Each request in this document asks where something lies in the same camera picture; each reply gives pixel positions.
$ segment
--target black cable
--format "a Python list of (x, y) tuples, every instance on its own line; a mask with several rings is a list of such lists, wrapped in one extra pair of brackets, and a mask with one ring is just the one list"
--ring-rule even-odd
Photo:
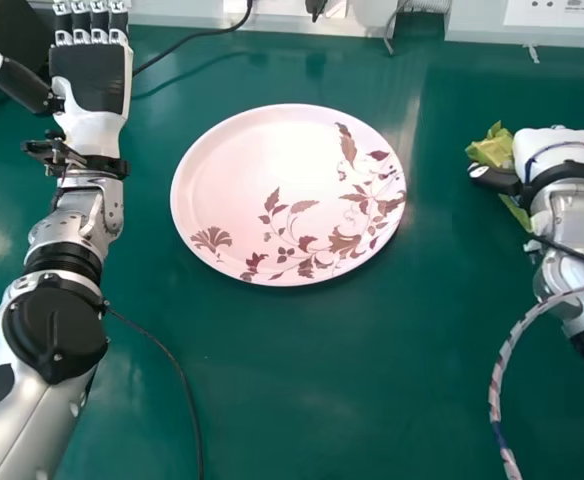
[(114, 315), (128, 327), (133, 328), (141, 335), (149, 338), (157, 347), (159, 347), (163, 351), (163, 353), (165, 353), (165, 355), (170, 359), (170, 362), (172, 362), (172, 365), (174, 366), (174, 368), (176, 368), (177, 372), (179, 372), (179, 375), (181, 377), (181, 383), (183, 384), (183, 389), (185, 390), (185, 396), (188, 403), (188, 410), (190, 411), (192, 428), (194, 429), (194, 443), (196, 446), (196, 464), (198, 470), (197, 478), (198, 480), (204, 480), (205, 466), (203, 463), (204, 459), (203, 435), (201, 434), (201, 423), (199, 422), (199, 415), (196, 410), (196, 403), (194, 401), (194, 394), (192, 393), (192, 386), (190, 385), (188, 377), (185, 375), (183, 368), (181, 367), (181, 365), (179, 365), (179, 362), (176, 360), (176, 358), (174, 358), (174, 355), (172, 355), (172, 353), (167, 349), (167, 347), (163, 345), (159, 340), (157, 340), (157, 338), (154, 335), (152, 335), (150, 332), (145, 330), (143, 327), (137, 325), (136, 323), (130, 320), (126, 320), (125, 317), (123, 317), (123, 315), (116, 312), (115, 310), (112, 310), (112, 307), (110, 307), (110, 302), (108, 302), (107, 300), (103, 303), (105, 305), (106, 311), (110, 312), (112, 315)]
[(541, 237), (540, 235), (536, 235), (534, 233), (531, 233), (530, 237), (532, 237), (532, 239), (536, 240), (537, 242), (542, 243), (546, 247), (554, 248), (555, 250), (559, 250), (560, 252), (566, 253), (571, 257), (578, 258), (579, 260), (584, 261), (584, 253), (577, 252), (573, 248), (567, 247), (565, 245), (555, 242), (554, 240)]
[(203, 32), (197, 32), (197, 33), (194, 33), (192, 35), (188, 35), (187, 37), (179, 40), (177, 43), (172, 45), (167, 50), (164, 50), (163, 52), (159, 53), (156, 57), (148, 60), (140, 67), (137, 67), (136, 69), (134, 69), (134, 72), (132, 72), (132, 76), (138, 75), (143, 70), (146, 70), (146, 69), (150, 68), (152, 65), (154, 65), (155, 63), (159, 62), (160, 60), (163, 60), (170, 53), (175, 51), (177, 48), (181, 47), (183, 44), (189, 42), (190, 40), (194, 40), (195, 38), (199, 38), (199, 37), (211, 37), (213, 35), (223, 35), (225, 33), (232, 33), (232, 32), (237, 31), (239, 28), (241, 28), (243, 25), (245, 25), (245, 23), (250, 18), (250, 15), (252, 14), (252, 5), (254, 4), (254, 0), (247, 0), (247, 1), (248, 1), (248, 8), (245, 12), (245, 15), (239, 21), (239, 23), (237, 23), (236, 25), (232, 25), (229, 28), (222, 28), (219, 30), (205, 30)]

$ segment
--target white plate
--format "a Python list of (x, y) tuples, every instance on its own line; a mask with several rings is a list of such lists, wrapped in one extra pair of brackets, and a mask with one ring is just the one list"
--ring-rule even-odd
[(398, 157), (372, 127), (312, 105), (272, 105), (203, 135), (172, 181), (186, 245), (218, 271), (306, 285), (370, 259), (403, 216)]

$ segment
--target green table surface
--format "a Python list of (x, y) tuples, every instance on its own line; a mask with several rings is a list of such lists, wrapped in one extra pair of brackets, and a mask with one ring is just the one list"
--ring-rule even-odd
[[(535, 65), (520, 46), (445, 43), (441, 17), (398, 30), (394, 58), (378, 39), (199, 39), (134, 82), (121, 140), (133, 166), (125, 233), (103, 287), (191, 377), (210, 480), (505, 478), (487, 387), (501, 343), (534, 302), (534, 268), (515, 220), (470, 185), (464, 148), (499, 119), (512, 131), (584, 128), (584, 50), (540, 48)], [(136, 62), (183, 34), (133, 27)], [(378, 129), (403, 162), (409, 203), (397, 235), (362, 268), (273, 289), (198, 260), (168, 198), (197, 137), (287, 102)], [(54, 190), (19, 142), (52, 125), (0, 105), (0, 299)], [(111, 348), (58, 478), (194, 479), (172, 366), (145, 338), (105, 323)], [(557, 320), (524, 337), (504, 385), (504, 430), (526, 480), (584, 479), (584, 364)]]

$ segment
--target robotic hand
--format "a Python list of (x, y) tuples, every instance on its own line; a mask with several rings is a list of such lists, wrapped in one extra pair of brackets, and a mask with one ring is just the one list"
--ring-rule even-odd
[(0, 479), (54, 475), (108, 339), (99, 288), (123, 228), (118, 137), (130, 105), (133, 53), (122, 1), (55, 0), (52, 85), (0, 54), (0, 88), (62, 132), (23, 149), (55, 176), (50, 214), (29, 233), (20, 278), (0, 305)]
[[(524, 129), (513, 153), (514, 171), (473, 164), (470, 177), (530, 215), (534, 240), (526, 250), (544, 254), (534, 279), (539, 300), (584, 287), (584, 130)], [(584, 293), (553, 312), (584, 358)]]

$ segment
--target green cloth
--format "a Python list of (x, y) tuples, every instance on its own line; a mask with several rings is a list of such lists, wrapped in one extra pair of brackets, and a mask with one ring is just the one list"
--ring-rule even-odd
[[(465, 149), (470, 160), (479, 162), (482, 165), (491, 167), (514, 169), (512, 158), (512, 134), (507, 128), (501, 126), (501, 121), (496, 122), (484, 140), (472, 142)], [(499, 195), (508, 210), (519, 221), (521, 226), (527, 231), (532, 231), (530, 217), (527, 212), (519, 207), (507, 195)]]

